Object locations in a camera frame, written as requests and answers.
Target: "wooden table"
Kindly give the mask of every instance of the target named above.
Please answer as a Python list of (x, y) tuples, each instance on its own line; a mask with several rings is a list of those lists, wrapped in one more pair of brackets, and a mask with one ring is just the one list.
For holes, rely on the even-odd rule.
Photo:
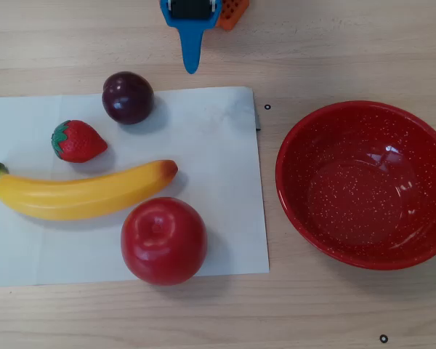
[(390, 273), (332, 260), (274, 183), (285, 134), (323, 105), (378, 100), (436, 128), (436, 0), (252, 0), (234, 31), (206, 33), (194, 76), (156, 0), (0, 0), (0, 96), (101, 92), (122, 70), (157, 90), (254, 89), (271, 272), (0, 289), (0, 348), (436, 349), (436, 257)]

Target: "plum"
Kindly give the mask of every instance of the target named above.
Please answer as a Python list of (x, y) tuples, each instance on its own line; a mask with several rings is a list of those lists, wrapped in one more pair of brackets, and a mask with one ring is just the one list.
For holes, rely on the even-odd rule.
[(133, 125), (146, 119), (153, 109), (153, 89), (143, 77), (122, 71), (103, 84), (103, 107), (116, 122)]

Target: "red strawberry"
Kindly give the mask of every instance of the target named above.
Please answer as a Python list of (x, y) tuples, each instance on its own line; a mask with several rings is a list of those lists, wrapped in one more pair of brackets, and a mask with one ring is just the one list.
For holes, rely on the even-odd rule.
[(86, 162), (107, 150), (107, 143), (83, 121), (68, 120), (60, 124), (52, 135), (57, 156), (68, 162)]

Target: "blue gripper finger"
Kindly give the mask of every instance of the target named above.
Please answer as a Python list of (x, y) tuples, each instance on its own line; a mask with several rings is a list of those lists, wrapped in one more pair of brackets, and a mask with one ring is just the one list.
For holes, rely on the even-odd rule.
[(208, 20), (177, 19), (171, 16), (168, 0), (161, 0), (161, 11), (166, 20), (166, 24), (179, 31), (181, 40), (182, 60), (186, 71), (194, 74), (198, 69), (201, 59), (201, 47), (203, 32), (214, 28), (217, 24), (222, 9), (222, 0), (216, 0), (215, 11), (211, 13)]

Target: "speckled red bowl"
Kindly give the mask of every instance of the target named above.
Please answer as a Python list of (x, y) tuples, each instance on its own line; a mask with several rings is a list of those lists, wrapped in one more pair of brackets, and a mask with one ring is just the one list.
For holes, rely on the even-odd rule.
[(381, 103), (345, 102), (289, 132), (276, 163), (288, 218), (331, 257), (411, 267), (436, 254), (436, 131)]

